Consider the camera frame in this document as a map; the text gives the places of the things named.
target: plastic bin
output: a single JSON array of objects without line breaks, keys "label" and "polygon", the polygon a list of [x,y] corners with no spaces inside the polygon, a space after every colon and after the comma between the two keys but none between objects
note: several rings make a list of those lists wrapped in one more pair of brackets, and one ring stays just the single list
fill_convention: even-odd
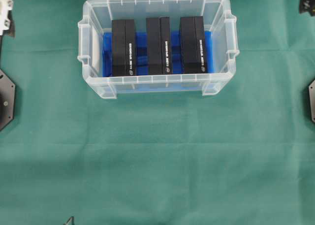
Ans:
[{"label": "plastic bin", "polygon": [[[103,77],[103,35],[111,32],[111,20],[134,19],[137,32],[146,31],[146,18],[169,16],[171,30],[178,31],[180,17],[203,16],[211,32],[213,73]],[[236,71],[239,54],[236,17],[229,0],[87,0],[79,27],[82,75],[101,98],[120,93],[202,91],[217,94]]]}]

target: white plastic part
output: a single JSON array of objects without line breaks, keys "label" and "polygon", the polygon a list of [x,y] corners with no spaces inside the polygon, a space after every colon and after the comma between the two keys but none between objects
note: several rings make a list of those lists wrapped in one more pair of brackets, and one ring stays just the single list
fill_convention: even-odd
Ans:
[{"label": "white plastic part", "polygon": [[8,19],[8,13],[12,8],[13,0],[0,0],[0,35],[10,28],[11,21]]}]

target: metal mount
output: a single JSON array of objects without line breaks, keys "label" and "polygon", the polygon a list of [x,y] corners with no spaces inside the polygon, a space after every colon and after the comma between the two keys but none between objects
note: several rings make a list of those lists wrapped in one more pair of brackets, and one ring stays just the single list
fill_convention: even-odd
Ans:
[{"label": "metal mount", "polygon": [[3,35],[3,31],[10,29],[11,20],[8,14],[12,8],[13,0],[0,0],[0,35]]},{"label": "metal mount", "polygon": [[13,120],[15,84],[0,70],[0,130]]},{"label": "metal mount", "polygon": [[299,12],[309,12],[311,16],[315,16],[315,0],[300,0]]}]

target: green cloth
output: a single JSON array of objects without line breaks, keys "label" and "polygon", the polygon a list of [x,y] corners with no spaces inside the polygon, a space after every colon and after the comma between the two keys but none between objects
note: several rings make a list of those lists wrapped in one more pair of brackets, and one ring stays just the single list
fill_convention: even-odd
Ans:
[{"label": "green cloth", "polygon": [[299,0],[231,0],[241,54],[218,95],[117,100],[82,78],[84,1],[14,0],[0,224],[315,223],[315,18],[298,14]]}]

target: black metal bracket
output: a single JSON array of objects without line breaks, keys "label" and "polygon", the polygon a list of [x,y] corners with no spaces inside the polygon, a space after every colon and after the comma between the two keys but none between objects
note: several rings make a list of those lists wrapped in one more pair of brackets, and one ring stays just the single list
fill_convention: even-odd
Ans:
[{"label": "black metal bracket", "polygon": [[299,12],[309,12],[311,16],[315,16],[315,0],[300,0]]},{"label": "black metal bracket", "polygon": [[15,84],[0,70],[0,130],[13,120]]}]

